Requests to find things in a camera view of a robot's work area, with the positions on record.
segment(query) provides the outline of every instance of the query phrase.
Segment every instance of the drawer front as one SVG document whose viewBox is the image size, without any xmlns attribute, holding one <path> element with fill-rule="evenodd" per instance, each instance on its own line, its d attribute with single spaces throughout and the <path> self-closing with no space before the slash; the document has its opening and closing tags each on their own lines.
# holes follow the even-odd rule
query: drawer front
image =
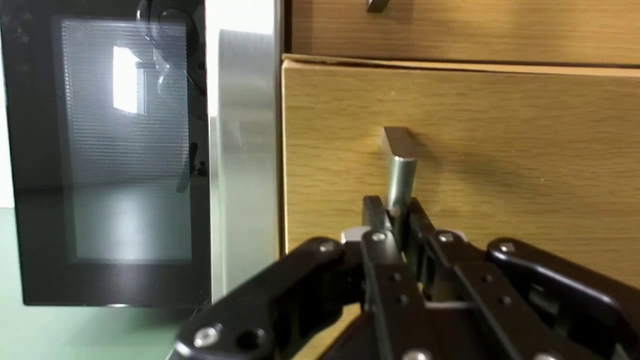
<svg viewBox="0 0 640 360">
<path fill-rule="evenodd" d="M 637 98 L 640 78 L 285 63 L 287 247 L 359 224 L 362 195 L 386 195 L 381 125 L 407 125 L 436 225 L 640 286 Z"/>
<path fill-rule="evenodd" d="M 640 63 L 640 2 L 634 0 L 292 0 L 289 49 L 297 54 Z"/>
</svg>

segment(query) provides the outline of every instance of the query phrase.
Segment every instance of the white wall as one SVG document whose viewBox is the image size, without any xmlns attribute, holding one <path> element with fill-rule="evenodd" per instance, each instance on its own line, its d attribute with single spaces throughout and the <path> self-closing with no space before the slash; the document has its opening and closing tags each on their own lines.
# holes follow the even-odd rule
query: white wall
<svg viewBox="0 0 640 360">
<path fill-rule="evenodd" d="M 0 208 L 13 205 L 5 125 L 3 63 L 0 42 Z"/>
</svg>

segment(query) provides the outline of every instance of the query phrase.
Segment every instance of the stainless steel panel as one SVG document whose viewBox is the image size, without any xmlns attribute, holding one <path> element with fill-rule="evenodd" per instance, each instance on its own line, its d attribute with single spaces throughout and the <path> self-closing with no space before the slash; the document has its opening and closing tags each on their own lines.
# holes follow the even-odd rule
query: stainless steel panel
<svg viewBox="0 0 640 360">
<path fill-rule="evenodd" d="M 279 2 L 210 0 L 211 287 L 220 297 L 278 256 Z"/>
</svg>

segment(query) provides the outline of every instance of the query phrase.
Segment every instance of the screw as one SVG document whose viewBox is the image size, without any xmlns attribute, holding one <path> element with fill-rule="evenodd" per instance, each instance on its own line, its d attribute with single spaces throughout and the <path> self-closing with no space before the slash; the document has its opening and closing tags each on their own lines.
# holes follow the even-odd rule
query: screw
<svg viewBox="0 0 640 360">
<path fill-rule="evenodd" d="M 220 340 L 220 325 L 207 325 L 207 327 L 199 327 L 193 335 L 193 345 L 195 348 L 206 348 L 211 345 Z"/>
<path fill-rule="evenodd" d="M 440 241 L 454 241 L 454 240 L 456 240 L 456 236 L 454 236 L 454 234 L 450 234 L 450 231 L 440 231 L 440 234 L 437 234 L 437 240 L 440 240 Z"/>
<path fill-rule="evenodd" d="M 551 356 L 551 353 L 545 353 L 545 351 L 538 351 L 538 353 L 534 356 L 534 360 L 557 360 L 557 357 Z"/>
<path fill-rule="evenodd" d="M 374 241 L 384 241 L 384 240 L 386 240 L 386 234 L 384 234 L 384 231 L 375 231 L 375 234 L 371 236 L 371 240 L 374 240 Z"/>
<path fill-rule="evenodd" d="M 336 249 L 337 246 L 336 246 L 336 241 L 324 241 L 322 246 L 320 246 L 320 252 L 332 252 L 332 249 Z"/>
<path fill-rule="evenodd" d="M 403 351 L 401 360 L 429 360 L 432 356 L 422 349 L 407 349 Z"/>
<path fill-rule="evenodd" d="M 498 247 L 499 247 L 499 252 L 516 252 L 516 244 L 514 241 L 502 241 Z"/>
</svg>

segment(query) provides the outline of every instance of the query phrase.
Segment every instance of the microwave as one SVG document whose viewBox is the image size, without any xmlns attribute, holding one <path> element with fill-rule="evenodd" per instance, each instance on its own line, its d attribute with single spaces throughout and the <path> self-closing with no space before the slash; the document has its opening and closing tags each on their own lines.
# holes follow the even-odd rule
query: microwave
<svg viewBox="0 0 640 360">
<path fill-rule="evenodd" d="M 273 42 L 245 81 L 224 54 L 263 33 L 203 0 L 2 5 L 24 304 L 198 305 L 278 256 Z"/>
</svg>

